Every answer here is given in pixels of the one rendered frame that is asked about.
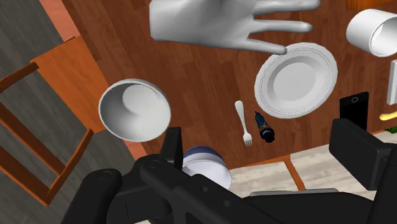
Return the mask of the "dark blue small bottle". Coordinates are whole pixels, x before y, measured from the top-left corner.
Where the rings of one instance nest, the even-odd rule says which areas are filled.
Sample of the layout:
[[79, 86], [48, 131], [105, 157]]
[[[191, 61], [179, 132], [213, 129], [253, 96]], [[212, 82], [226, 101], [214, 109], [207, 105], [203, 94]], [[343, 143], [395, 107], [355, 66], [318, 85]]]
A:
[[271, 143], [275, 140], [274, 130], [268, 126], [264, 117], [257, 111], [255, 111], [255, 120], [259, 129], [260, 137], [267, 143]]

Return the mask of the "white bowl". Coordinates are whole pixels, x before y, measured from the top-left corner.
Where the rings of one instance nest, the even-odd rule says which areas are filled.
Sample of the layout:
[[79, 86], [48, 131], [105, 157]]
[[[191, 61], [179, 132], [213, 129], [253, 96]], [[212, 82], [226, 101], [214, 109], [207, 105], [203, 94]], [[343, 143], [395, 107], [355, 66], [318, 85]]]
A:
[[99, 100], [98, 112], [110, 133], [138, 143], [156, 139], [171, 121], [164, 92], [141, 79], [121, 80], [108, 87]]

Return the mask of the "blue and white cup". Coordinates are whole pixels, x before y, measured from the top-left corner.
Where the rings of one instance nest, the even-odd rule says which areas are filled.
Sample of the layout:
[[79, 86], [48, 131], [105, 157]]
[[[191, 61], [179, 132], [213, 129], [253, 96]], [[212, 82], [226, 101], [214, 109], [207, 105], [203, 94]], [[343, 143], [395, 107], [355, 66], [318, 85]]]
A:
[[222, 156], [209, 146], [198, 145], [187, 150], [183, 155], [182, 171], [190, 176], [202, 174], [227, 190], [232, 184]]

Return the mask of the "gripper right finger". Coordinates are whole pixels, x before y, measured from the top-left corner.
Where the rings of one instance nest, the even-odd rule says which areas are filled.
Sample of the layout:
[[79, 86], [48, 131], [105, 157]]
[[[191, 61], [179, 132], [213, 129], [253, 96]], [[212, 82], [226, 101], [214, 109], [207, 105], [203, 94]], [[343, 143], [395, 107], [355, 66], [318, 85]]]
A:
[[368, 191], [366, 224], [397, 224], [397, 143], [385, 143], [345, 118], [332, 121], [330, 153]]

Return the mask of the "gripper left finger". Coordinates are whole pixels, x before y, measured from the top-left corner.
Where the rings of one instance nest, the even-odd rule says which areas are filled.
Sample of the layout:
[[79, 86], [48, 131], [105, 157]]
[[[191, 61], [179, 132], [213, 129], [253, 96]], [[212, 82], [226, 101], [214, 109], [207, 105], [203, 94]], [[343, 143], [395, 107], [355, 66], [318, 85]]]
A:
[[[188, 224], [187, 215], [198, 224], [281, 224], [271, 215], [244, 202], [209, 178], [189, 176], [181, 170], [183, 147], [180, 127], [169, 127], [159, 154], [141, 157], [133, 166], [138, 180], [166, 200], [174, 224]], [[61, 224], [107, 224], [111, 202], [122, 186], [120, 172], [103, 169], [87, 175]]]

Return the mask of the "black phone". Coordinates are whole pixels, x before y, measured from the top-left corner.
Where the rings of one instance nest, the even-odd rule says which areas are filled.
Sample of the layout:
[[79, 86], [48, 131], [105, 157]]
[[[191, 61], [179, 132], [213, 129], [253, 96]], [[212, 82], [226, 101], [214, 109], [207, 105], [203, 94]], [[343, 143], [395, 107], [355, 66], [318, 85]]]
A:
[[362, 129], [367, 129], [369, 93], [362, 92], [339, 100], [340, 118], [346, 118]]

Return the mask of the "white box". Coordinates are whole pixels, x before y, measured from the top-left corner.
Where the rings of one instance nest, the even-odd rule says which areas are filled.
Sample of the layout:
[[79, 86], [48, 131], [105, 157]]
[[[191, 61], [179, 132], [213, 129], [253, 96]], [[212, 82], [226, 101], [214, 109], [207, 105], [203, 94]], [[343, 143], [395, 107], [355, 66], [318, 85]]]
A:
[[397, 60], [391, 61], [387, 103], [388, 105], [397, 104]]

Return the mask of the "white fork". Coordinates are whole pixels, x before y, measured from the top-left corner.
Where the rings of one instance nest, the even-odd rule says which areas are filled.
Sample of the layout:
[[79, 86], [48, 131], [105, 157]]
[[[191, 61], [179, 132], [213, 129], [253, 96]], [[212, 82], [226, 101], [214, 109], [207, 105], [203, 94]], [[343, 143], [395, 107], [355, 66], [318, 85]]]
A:
[[252, 145], [252, 136], [251, 134], [247, 131], [246, 128], [246, 121], [245, 121], [245, 115], [244, 115], [244, 105], [242, 101], [236, 101], [235, 102], [235, 109], [237, 111], [237, 114], [240, 118], [241, 124], [242, 124], [242, 128], [244, 131], [243, 134], [243, 140], [244, 140], [244, 144], [246, 146], [251, 146]]

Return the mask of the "wooden chair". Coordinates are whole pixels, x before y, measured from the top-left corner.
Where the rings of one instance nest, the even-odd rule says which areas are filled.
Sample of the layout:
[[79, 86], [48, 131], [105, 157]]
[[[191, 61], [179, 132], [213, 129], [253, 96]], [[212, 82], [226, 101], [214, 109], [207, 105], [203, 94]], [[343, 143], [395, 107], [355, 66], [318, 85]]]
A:
[[71, 38], [32, 59], [30, 64], [0, 79], [0, 94], [27, 75], [38, 71], [87, 131], [70, 160], [63, 164], [16, 116], [0, 103], [0, 123], [56, 175], [46, 186], [16, 158], [0, 146], [0, 171], [47, 206], [83, 156], [94, 134], [105, 129], [98, 104], [108, 83], [81, 36]]

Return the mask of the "white plate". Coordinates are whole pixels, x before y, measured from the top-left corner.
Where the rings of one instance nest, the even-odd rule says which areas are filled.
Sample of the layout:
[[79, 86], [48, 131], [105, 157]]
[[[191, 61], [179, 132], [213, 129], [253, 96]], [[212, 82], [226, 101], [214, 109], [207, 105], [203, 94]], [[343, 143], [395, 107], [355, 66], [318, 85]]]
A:
[[337, 82], [333, 54], [316, 43], [296, 43], [271, 55], [259, 70], [254, 95], [268, 115], [292, 119], [308, 115], [329, 98]]

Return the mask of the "brown wooden table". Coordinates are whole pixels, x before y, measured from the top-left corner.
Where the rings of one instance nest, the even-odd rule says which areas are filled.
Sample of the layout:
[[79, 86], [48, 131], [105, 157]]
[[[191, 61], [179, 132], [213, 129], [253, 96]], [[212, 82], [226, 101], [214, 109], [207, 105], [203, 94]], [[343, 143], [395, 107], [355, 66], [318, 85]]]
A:
[[[342, 97], [368, 92], [368, 130], [397, 126], [397, 111], [386, 102], [390, 58], [378, 58], [350, 45], [345, 30], [354, 16], [348, 0], [321, 0], [314, 11], [277, 13], [277, 20], [303, 20], [306, 34], [268, 32], [258, 39], [281, 45], [315, 42], [326, 47], [338, 66], [338, 80], [328, 100], [300, 118], [267, 117], [275, 141], [259, 137], [254, 120], [259, 106], [254, 82], [266, 53], [224, 50], [181, 43], [157, 43], [150, 37], [150, 0], [40, 0], [62, 39], [81, 36], [108, 85], [127, 78], [147, 80], [163, 90], [171, 105], [171, 125], [182, 129], [183, 146], [217, 149], [230, 168], [328, 144], [331, 123], [339, 116]], [[252, 145], [246, 146], [235, 109], [242, 101]]]

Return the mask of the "white hand figure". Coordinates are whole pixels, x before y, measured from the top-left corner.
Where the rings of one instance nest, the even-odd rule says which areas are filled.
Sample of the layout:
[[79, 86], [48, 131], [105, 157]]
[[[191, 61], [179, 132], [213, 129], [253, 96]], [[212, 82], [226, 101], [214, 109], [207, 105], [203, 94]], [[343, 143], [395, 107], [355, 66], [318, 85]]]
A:
[[302, 21], [257, 20], [278, 12], [310, 11], [320, 0], [151, 0], [150, 34], [155, 41], [284, 55], [285, 46], [249, 38], [268, 31], [309, 32]]

